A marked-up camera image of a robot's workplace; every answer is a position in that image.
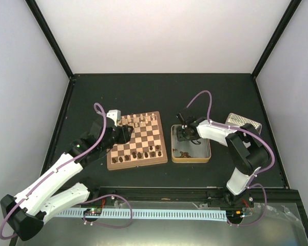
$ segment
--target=black table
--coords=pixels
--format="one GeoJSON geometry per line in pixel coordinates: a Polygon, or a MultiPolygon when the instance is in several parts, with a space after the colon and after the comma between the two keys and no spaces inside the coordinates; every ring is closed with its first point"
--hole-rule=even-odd
{"type": "MultiPolygon", "coordinates": [[[[202,90],[209,90],[213,95],[210,114],[213,120],[225,122],[229,113],[236,113],[262,123],[261,136],[277,154],[256,82],[250,74],[80,74],[76,75],[51,165],[68,150],[74,139],[90,129],[98,117],[93,104],[99,102],[106,112],[119,109],[122,115],[159,111],[169,161],[162,165],[108,171],[106,158],[102,158],[70,179],[65,187],[85,176],[101,187],[223,187],[234,170],[227,147],[211,141],[212,156],[208,163],[171,161],[170,129],[179,123],[176,113],[202,90]]],[[[203,94],[191,110],[200,117],[206,115],[207,107],[208,96],[203,94]]],[[[275,165],[260,174],[255,182],[265,187],[287,186],[278,155],[275,165]]]]}

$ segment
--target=chessboard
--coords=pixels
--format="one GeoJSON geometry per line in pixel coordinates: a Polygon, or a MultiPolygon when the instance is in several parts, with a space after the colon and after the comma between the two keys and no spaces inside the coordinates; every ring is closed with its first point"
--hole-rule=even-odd
{"type": "Polygon", "coordinates": [[[118,126],[132,126],[130,142],[114,145],[107,154],[108,170],[133,168],[168,162],[160,113],[122,116],[118,126]]]}

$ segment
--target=gray floor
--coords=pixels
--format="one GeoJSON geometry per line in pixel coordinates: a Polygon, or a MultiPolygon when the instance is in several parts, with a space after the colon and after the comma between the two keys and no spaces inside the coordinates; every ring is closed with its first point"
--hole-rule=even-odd
{"type": "MultiPolygon", "coordinates": [[[[84,225],[81,219],[53,218],[42,231],[18,246],[74,245],[308,245],[299,214],[294,204],[287,204],[292,214],[285,214],[281,205],[271,204],[270,211],[255,226],[233,228],[224,222],[192,220],[134,220],[125,229],[109,229],[84,225]]],[[[254,220],[248,217],[244,223],[254,220]]],[[[122,225],[121,220],[106,223],[122,225]]]]}

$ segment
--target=white wall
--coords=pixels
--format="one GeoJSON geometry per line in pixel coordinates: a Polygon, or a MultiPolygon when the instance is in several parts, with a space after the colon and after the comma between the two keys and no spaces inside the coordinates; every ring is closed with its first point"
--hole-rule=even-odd
{"type": "Polygon", "coordinates": [[[67,84],[25,1],[0,0],[0,200],[39,176],[67,84]]]}
{"type": "Polygon", "coordinates": [[[251,73],[290,0],[37,0],[74,73],[251,73]]]}
{"type": "Polygon", "coordinates": [[[308,215],[308,0],[300,4],[258,83],[288,180],[308,215]]]}

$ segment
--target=black post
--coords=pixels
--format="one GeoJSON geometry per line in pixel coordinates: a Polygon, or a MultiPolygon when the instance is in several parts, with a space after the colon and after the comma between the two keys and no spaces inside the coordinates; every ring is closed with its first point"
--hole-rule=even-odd
{"type": "Polygon", "coordinates": [[[282,33],[284,32],[286,26],[288,25],[289,21],[291,20],[293,14],[296,12],[301,0],[291,0],[290,4],[288,5],[286,11],[283,14],[282,19],[280,20],[276,30],[273,33],[273,36],[269,40],[265,50],[263,51],[255,69],[252,72],[252,77],[255,79],[258,77],[261,69],[265,65],[269,55],[273,51],[277,41],[281,37],[282,33]]]}
{"type": "Polygon", "coordinates": [[[73,72],[70,69],[70,67],[67,64],[67,61],[58,46],[58,43],[56,42],[56,39],[54,38],[52,32],[50,31],[50,28],[43,17],[38,5],[36,4],[35,0],[25,0],[27,5],[29,6],[30,10],[32,11],[37,23],[41,27],[44,35],[46,36],[47,40],[50,43],[50,46],[52,47],[53,51],[55,52],[58,60],[60,61],[63,69],[65,70],[65,73],[67,74],[68,78],[71,79],[73,77],[73,72]]]}

